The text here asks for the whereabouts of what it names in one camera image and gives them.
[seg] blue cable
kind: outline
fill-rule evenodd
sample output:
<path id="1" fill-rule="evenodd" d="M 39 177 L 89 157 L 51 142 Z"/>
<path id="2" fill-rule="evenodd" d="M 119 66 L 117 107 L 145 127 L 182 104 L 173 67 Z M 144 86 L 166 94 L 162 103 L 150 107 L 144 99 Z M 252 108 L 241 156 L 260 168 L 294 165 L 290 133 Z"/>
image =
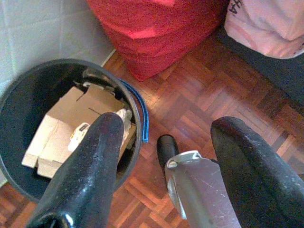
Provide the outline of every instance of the blue cable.
<path id="1" fill-rule="evenodd" d="M 148 113 L 148 108 L 146 106 L 146 103 L 144 102 L 144 99 L 142 96 L 137 92 L 137 90 L 132 87 L 129 83 L 126 81 L 123 81 L 122 79 L 119 79 L 123 85 L 136 97 L 138 100 L 139 104 L 141 105 L 142 108 L 142 141 L 144 143 L 147 143 L 149 141 L 149 113 Z"/>

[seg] red pouf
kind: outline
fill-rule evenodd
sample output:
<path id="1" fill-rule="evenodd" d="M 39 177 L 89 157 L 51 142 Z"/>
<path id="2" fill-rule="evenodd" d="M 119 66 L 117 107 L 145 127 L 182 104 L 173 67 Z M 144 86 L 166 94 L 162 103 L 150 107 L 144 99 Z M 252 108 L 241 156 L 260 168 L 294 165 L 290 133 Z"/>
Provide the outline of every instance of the red pouf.
<path id="1" fill-rule="evenodd" d="M 143 81 L 205 39 L 228 0 L 87 0 L 131 73 Z"/>

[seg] tiled wall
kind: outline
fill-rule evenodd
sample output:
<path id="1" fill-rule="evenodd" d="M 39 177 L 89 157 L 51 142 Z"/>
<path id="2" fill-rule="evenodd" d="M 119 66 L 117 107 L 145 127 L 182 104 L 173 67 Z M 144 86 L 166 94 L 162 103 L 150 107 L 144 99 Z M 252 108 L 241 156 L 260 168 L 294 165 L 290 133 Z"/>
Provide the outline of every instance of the tiled wall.
<path id="1" fill-rule="evenodd" d="M 102 64 L 113 49 L 85 0 L 0 0 L 0 96 L 37 64 L 67 57 Z"/>

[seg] parquet floor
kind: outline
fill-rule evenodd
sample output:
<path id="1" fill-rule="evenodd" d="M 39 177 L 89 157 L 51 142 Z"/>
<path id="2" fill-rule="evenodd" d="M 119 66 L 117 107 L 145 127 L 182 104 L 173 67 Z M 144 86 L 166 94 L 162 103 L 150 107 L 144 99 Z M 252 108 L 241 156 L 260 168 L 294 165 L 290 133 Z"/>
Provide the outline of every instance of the parquet floor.
<path id="1" fill-rule="evenodd" d="M 236 116 L 264 137 L 297 173 L 304 173 L 304 110 L 211 35 L 163 73 L 143 83 L 115 53 L 105 68 L 134 85 L 149 107 L 150 141 L 131 176 L 114 194 L 110 228 L 186 228 L 170 202 L 156 158 L 156 140 L 175 136 L 180 151 L 215 158 L 213 120 Z M 0 189 L 0 228 L 20 228 L 35 204 L 9 184 Z"/>

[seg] trash can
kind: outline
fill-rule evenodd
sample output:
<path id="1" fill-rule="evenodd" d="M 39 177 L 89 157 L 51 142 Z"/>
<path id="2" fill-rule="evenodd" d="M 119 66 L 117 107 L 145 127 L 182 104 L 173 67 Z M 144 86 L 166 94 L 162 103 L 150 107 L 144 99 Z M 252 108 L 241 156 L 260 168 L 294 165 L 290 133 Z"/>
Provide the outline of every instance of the trash can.
<path id="1" fill-rule="evenodd" d="M 130 175 L 141 142 L 140 115 L 132 95 L 123 83 L 102 67 L 76 59 L 60 59 L 38 65 L 22 74 L 0 100 L 0 167 L 14 188 L 38 202 L 50 179 L 21 164 L 45 113 L 91 69 L 100 75 L 99 83 L 112 86 L 129 104 L 136 124 L 136 139 L 118 163 L 115 189 Z"/>

